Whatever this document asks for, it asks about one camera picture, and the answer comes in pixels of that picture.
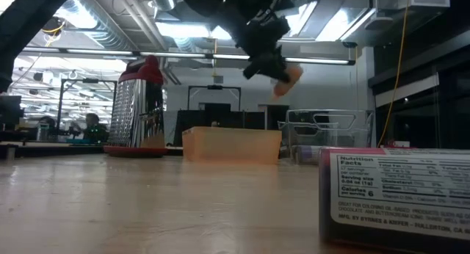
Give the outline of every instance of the robotic arm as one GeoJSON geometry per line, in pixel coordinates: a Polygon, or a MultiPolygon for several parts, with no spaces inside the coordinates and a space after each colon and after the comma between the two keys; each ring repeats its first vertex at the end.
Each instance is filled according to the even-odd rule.
{"type": "Polygon", "coordinates": [[[244,75],[263,74],[284,83],[291,81],[277,42],[289,32],[287,20],[276,10],[293,7],[290,0],[185,0],[202,16],[226,30],[250,56],[244,75]]]}

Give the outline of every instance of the wooden table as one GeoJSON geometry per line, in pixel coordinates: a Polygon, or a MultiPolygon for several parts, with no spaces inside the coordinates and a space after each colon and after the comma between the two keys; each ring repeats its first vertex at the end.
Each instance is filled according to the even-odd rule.
{"type": "Polygon", "coordinates": [[[318,235],[318,169],[105,155],[0,166],[0,253],[367,253],[318,235]]]}

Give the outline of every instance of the fluorescent light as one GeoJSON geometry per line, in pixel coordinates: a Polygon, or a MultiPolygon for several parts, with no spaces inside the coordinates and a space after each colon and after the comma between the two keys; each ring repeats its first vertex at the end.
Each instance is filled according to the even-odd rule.
{"type": "Polygon", "coordinates": [[[342,60],[342,59],[309,59],[309,58],[286,58],[286,62],[334,64],[334,65],[347,65],[349,63],[348,60],[342,60]]]}
{"type": "MultiPolygon", "coordinates": [[[[23,102],[34,102],[34,103],[45,103],[45,104],[58,104],[59,99],[47,99],[47,98],[21,98],[23,102]]],[[[64,104],[89,104],[91,106],[109,106],[112,107],[112,101],[97,101],[97,100],[76,100],[76,99],[64,99],[64,104]]]]}
{"type": "Polygon", "coordinates": [[[352,33],[356,32],[356,30],[359,29],[360,26],[362,26],[364,23],[366,23],[369,18],[375,14],[376,9],[372,8],[359,22],[354,24],[341,38],[340,40],[343,41],[347,39],[352,33]]]}
{"type": "Polygon", "coordinates": [[[327,23],[316,41],[337,41],[348,29],[347,11],[341,8],[327,23]]]}
{"type": "Polygon", "coordinates": [[[220,39],[220,40],[231,40],[232,39],[232,36],[230,36],[230,34],[220,26],[216,27],[212,31],[211,37],[217,38],[217,39],[220,39]]]}
{"type": "Polygon", "coordinates": [[[119,59],[79,59],[79,58],[67,58],[66,61],[78,66],[82,69],[88,69],[92,71],[100,70],[113,70],[117,72],[123,72],[126,70],[127,64],[119,59]]]}
{"type": "Polygon", "coordinates": [[[160,34],[173,37],[173,38],[185,38],[185,37],[208,37],[209,30],[206,25],[196,23],[160,23],[157,22],[160,34]]]}
{"type": "Polygon", "coordinates": [[[38,115],[44,115],[43,113],[25,113],[27,116],[38,116],[38,115]]]}
{"type": "Polygon", "coordinates": [[[304,4],[303,6],[299,7],[299,15],[297,15],[296,17],[297,23],[293,25],[289,24],[291,27],[291,34],[289,35],[290,37],[300,34],[300,31],[302,31],[303,27],[307,23],[311,14],[314,12],[317,4],[318,3],[316,1],[313,1],[310,4],[304,4]]]}
{"type": "Polygon", "coordinates": [[[26,47],[23,49],[23,52],[60,52],[58,48],[35,48],[35,47],[26,47]]]}
{"type": "Polygon", "coordinates": [[[103,59],[138,60],[138,57],[103,56],[103,59]]]}
{"type": "Polygon", "coordinates": [[[81,91],[79,91],[79,93],[82,94],[82,95],[88,96],[88,97],[94,97],[95,96],[95,94],[93,92],[86,91],[86,90],[81,90],[81,91]]]}
{"type": "Polygon", "coordinates": [[[54,74],[52,73],[52,71],[44,71],[43,72],[43,80],[45,83],[49,83],[54,77],[54,74]]]}
{"type": "Polygon", "coordinates": [[[154,55],[155,57],[174,57],[174,58],[187,58],[187,59],[205,59],[205,54],[196,53],[176,53],[176,52],[141,52],[142,56],[154,55]]]}
{"type": "Polygon", "coordinates": [[[132,51],[107,51],[93,49],[68,49],[69,53],[92,54],[92,55],[115,55],[115,56],[131,56],[132,51]]]}
{"type": "Polygon", "coordinates": [[[240,59],[248,60],[250,56],[247,55],[227,55],[227,54],[214,54],[215,59],[240,59]]]}

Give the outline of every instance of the black frame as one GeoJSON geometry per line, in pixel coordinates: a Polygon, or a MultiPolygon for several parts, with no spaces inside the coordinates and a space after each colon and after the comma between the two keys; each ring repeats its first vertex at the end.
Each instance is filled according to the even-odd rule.
{"type": "MultiPolygon", "coordinates": [[[[72,87],[69,86],[65,89],[65,83],[66,82],[72,82],[72,84],[75,84],[78,81],[86,81],[86,79],[62,79],[61,80],[61,85],[60,85],[60,97],[59,97],[59,110],[57,111],[57,125],[56,125],[56,132],[59,134],[60,131],[60,121],[62,119],[62,102],[64,100],[64,93],[67,92],[67,90],[72,87]]],[[[98,81],[98,82],[112,82],[115,85],[115,91],[113,93],[113,98],[112,98],[112,114],[114,114],[115,111],[115,103],[116,103],[116,92],[118,90],[118,82],[117,81],[98,81]]]]}
{"type": "MultiPolygon", "coordinates": [[[[194,88],[203,88],[203,89],[209,89],[209,87],[207,86],[189,86],[188,87],[188,104],[187,104],[187,110],[189,110],[189,103],[191,101],[191,90],[194,89],[194,88]]],[[[235,90],[238,90],[238,110],[239,111],[242,111],[242,88],[241,87],[224,87],[224,86],[221,86],[219,87],[221,90],[223,89],[235,89],[235,90]]]]}

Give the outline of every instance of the clear plastic container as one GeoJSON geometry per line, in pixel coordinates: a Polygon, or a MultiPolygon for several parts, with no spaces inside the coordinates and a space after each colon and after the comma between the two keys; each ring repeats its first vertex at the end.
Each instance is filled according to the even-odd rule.
{"type": "Polygon", "coordinates": [[[374,112],[289,110],[281,126],[283,142],[298,164],[317,164],[322,147],[370,148],[374,112]]]}
{"type": "Polygon", "coordinates": [[[277,164],[280,131],[194,127],[183,132],[184,158],[191,162],[277,164]]]}

